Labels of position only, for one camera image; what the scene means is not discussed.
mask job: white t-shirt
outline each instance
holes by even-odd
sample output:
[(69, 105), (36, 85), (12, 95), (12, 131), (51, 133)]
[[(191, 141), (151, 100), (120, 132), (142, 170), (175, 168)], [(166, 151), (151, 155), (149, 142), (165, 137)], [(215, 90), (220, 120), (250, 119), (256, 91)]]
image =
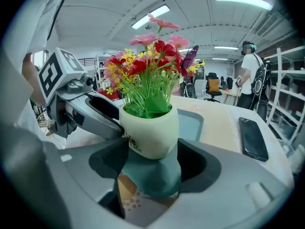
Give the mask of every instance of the white t-shirt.
[(261, 58), (258, 55), (256, 55), (256, 56), (258, 58), (258, 61), (260, 62), (260, 65), (258, 64), (254, 55), (247, 54), (244, 57), (242, 68), (250, 70), (251, 73), (250, 73), (250, 77), (243, 84), (243, 87), (242, 87), (242, 90), (241, 90), (241, 93), (243, 93), (243, 94), (251, 94), (252, 93), (251, 84), (254, 81), (257, 69), (259, 68), (259, 66), (261, 66), (263, 64), (263, 61), (261, 60)]
[[(45, 49), (47, 35), (60, 1), (26, 0), (13, 18), (2, 45), (18, 73), (21, 74), (22, 61), (28, 52)], [(16, 125), (31, 131), (42, 141), (49, 141), (38, 126), (30, 101), (25, 105)]]

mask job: backpack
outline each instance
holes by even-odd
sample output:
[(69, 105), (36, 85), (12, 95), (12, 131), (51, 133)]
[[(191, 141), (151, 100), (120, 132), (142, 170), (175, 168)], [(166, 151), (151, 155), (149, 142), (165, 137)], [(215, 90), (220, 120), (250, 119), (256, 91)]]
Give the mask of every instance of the backpack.
[(260, 98), (262, 91), (265, 91), (267, 85), (270, 83), (270, 74), (267, 72), (268, 65), (261, 64), (257, 56), (254, 53), (252, 54), (256, 58), (259, 68), (256, 71), (253, 82), (251, 83), (251, 90), (254, 96), (258, 96)]

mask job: white table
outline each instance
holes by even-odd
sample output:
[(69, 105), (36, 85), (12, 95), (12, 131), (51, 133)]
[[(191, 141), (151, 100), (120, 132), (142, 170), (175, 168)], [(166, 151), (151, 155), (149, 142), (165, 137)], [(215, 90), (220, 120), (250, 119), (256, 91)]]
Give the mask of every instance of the white table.
[[(122, 100), (115, 101), (120, 106)], [(286, 155), (266, 123), (254, 111), (226, 104), (218, 104), (193, 98), (172, 96), (171, 103), (177, 108), (200, 114), (204, 118), (200, 142), (233, 152), (242, 153), (238, 118), (257, 122), (269, 154), (267, 162), (257, 161), (287, 187), (294, 187), (294, 180)], [(94, 144), (103, 139), (77, 128), (67, 139), (67, 148)]]

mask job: black pants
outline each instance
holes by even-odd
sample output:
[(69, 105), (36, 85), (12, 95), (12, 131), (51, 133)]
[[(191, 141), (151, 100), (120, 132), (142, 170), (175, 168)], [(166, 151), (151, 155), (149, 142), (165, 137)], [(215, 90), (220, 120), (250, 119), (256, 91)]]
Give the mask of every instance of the black pants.
[(258, 98), (253, 99), (254, 94), (242, 94), (238, 100), (237, 107), (253, 110)]

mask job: green leaf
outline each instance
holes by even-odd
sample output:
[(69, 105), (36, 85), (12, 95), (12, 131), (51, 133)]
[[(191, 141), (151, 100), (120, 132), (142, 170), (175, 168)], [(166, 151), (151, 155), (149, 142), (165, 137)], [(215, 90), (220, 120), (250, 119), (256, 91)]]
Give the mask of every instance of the green leaf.
[(144, 107), (152, 114), (168, 112), (167, 102), (163, 99), (160, 91), (158, 91), (155, 96), (149, 96), (144, 102)]
[(124, 107), (124, 110), (130, 115), (141, 117), (142, 110), (136, 104), (128, 104)]
[(153, 119), (153, 113), (151, 113), (151, 112), (147, 112), (147, 111), (145, 111), (145, 112), (143, 112), (143, 118), (145, 118), (145, 119)]

